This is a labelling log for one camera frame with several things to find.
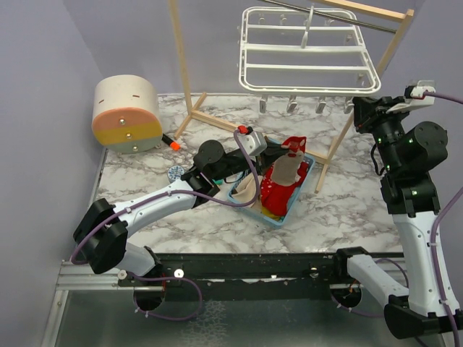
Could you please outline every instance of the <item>wooden stand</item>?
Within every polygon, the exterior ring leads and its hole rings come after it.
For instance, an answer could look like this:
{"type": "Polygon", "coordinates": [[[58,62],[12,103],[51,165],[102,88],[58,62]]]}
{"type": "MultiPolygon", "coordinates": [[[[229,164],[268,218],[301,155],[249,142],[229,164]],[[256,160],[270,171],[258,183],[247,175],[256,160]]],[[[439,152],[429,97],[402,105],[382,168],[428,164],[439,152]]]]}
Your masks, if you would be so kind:
{"type": "MultiPolygon", "coordinates": [[[[345,1],[345,0],[314,0],[314,2],[318,2],[320,4],[329,5],[336,8],[341,9],[348,9],[353,12],[359,12],[363,14],[368,14],[372,17],[381,18],[385,20],[390,20],[392,22],[399,22],[400,26],[399,29],[396,31],[395,35],[393,36],[391,42],[389,43],[386,51],[383,54],[378,66],[376,67],[376,72],[378,76],[381,75],[386,70],[388,63],[390,62],[392,56],[395,54],[397,46],[399,45],[400,41],[404,37],[410,23],[413,19],[414,11],[412,9],[408,9],[406,13],[400,12],[393,12],[387,9],[380,9],[378,7],[367,6],[364,4],[357,4],[352,1],[345,1]]],[[[185,94],[185,103],[187,104],[187,117],[184,119],[178,130],[175,132],[174,137],[178,139],[180,135],[182,135],[183,131],[186,129],[188,123],[192,119],[197,119],[198,121],[203,121],[207,124],[214,125],[215,127],[227,130],[229,132],[233,132],[238,125],[231,123],[230,121],[226,121],[224,119],[220,119],[214,116],[211,116],[207,113],[199,111],[199,107],[205,100],[207,94],[203,93],[200,98],[197,100],[195,105],[192,105],[191,101],[191,91],[190,91],[190,82],[188,80],[188,72],[187,72],[187,62],[184,56],[184,48],[183,48],[183,39],[182,39],[182,31],[180,28],[180,18],[177,8],[177,0],[169,0],[169,10],[171,14],[171,21],[172,26],[174,27],[174,34],[175,34],[175,42],[177,46],[177,54],[179,56],[179,65],[180,65],[180,75],[182,78],[183,90],[185,94]]],[[[321,172],[320,179],[318,180],[317,187],[315,189],[315,193],[318,193],[323,186],[323,182],[325,180],[325,175],[328,170],[328,167],[331,163],[331,160],[338,150],[339,145],[341,144],[342,140],[346,136],[347,131],[350,129],[352,123],[354,122],[354,112],[352,111],[349,118],[347,119],[346,124],[341,130],[341,133],[333,138],[333,142],[331,143],[330,149],[326,155],[314,152],[312,150],[306,150],[305,152],[313,155],[317,161],[323,165],[323,169],[321,172]]]]}

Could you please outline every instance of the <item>blue round object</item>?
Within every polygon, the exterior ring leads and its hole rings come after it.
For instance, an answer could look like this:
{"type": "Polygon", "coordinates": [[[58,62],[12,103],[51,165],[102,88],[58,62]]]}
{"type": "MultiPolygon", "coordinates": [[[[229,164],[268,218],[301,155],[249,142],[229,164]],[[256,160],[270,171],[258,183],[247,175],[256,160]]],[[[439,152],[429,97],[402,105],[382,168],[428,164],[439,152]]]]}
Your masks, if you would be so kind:
{"type": "Polygon", "coordinates": [[[172,166],[167,171],[167,177],[169,178],[169,182],[172,183],[173,181],[180,179],[180,177],[182,177],[184,173],[185,173],[185,170],[183,169],[183,167],[178,166],[178,165],[172,166]]]}

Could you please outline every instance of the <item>plastic basket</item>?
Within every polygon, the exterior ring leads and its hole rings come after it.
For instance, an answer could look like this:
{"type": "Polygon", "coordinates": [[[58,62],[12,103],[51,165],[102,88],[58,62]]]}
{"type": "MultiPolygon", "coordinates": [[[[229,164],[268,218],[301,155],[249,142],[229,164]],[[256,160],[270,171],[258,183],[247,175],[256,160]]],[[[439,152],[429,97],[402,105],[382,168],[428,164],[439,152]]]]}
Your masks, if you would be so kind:
{"type": "MultiPolygon", "coordinates": [[[[258,220],[265,221],[266,223],[272,225],[274,228],[282,227],[286,223],[286,220],[288,219],[288,216],[291,214],[291,211],[292,211],[293,207],[296,205],[296,201],[297,201],[297,198],[299,197],[299,194],[300,194],[301,190],[304,189],[305,185],[309,181],[310,174],[312,172],[313,167],[315,166],[315,158],[313,156],[311,156],[311,155],[308,155],[307,153],[305,153],[304,161],[309,164],[309,170],[307,172],[307,175],[306,175],[303,183],[294,190],[294,192],[292,193],[292,196],[289,198],[288,206],[287,206],[288,207],[287,208],[288,212],[283,218],[281,218],[280,220],[273,220],[272,218],[267,217],[266,215],[262,214],[261,212],[259,212],[257,210],[253,210],[252,208],[249,208],[249,207],[239,207],[239,209],[243,210],[245,213],[247,213],[248,215],[251,215],[252,217],[254,217],[254,218],[258,219],[258,220]]],[[[229,192],[227,194],[227,198],[228,198],[229,201],[239,203],[238,200],[235,200],[232,197],[232,192],[233,192],[234,189],[236,189],[238,187],[238,184],[248,174],[250,174],[250,170],[245,171],[241,175],[241,177],[234,183],[233,187],[229,190],[229,192]]]]}

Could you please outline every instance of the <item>red cloth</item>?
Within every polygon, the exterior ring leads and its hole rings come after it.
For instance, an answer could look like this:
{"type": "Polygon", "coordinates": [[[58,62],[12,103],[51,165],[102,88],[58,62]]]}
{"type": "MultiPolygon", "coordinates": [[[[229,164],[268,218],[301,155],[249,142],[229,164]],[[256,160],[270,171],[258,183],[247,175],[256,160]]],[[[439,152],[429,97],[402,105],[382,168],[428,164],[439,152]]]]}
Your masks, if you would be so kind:
{"type": "Polygon", "coordinates": [[[297,170],[297,174],[300,176],[299,181],[291,186],[284,187],[270,180],[273,171],[273,166],[271,166],[260,184],[260,199],[262,201],[262,206],[274,215],[286,215],[288,213],[288,200],[296,187],[303,183],[308,170],[309,164],[303,161],[297,170]]]}

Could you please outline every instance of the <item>gray wall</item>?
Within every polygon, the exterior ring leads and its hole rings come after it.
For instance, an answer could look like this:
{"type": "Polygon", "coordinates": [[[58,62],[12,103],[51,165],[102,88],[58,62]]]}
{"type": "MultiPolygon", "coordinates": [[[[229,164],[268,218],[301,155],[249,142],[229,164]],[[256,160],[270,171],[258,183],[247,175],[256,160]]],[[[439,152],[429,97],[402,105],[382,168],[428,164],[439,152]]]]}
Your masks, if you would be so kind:
{"type": "MultiPolygon", "coordinates": [[[[400,95],[409,79],[435,80],[437,90],[463,96],[461,0],[425,2],[383,76],[383,94],[400,95]]],[[[431,120],[448,130],[449,157],[432,172],[444,206],[463,185],[463,106],[436,100],[433,107],[415,111],[405,120],[407,129],[431,120]]],[[[463,201],[443,220],[442,243],[451,282],[463,303],[463,201]]]]}
{"type": "MultiPolygon", "coordinates": [[[[182,92],[167,0],[63,0],[104,77],[138,74],[159,93],[182,92]]],[[[360,0],[394,11],[419,9],[424,0],[360,0]]],[[[307,0],[289,1],[308,6],[307,0]]],[[[267,6],[256,0],[179,0],[190,84],[195,92],[243,93],[238,84],[237,26],[243,10],[267,6]]],[[[357,15],[359,20],[396,23],[357,15]]],[[[391,35],[362,30],[373,61],[391,35]]]]}
{"type": "Polygon", "coordinates": [[[60,0],[0,3],[0,336],[38,346],[101,154],[93,57],[60,0]]]}

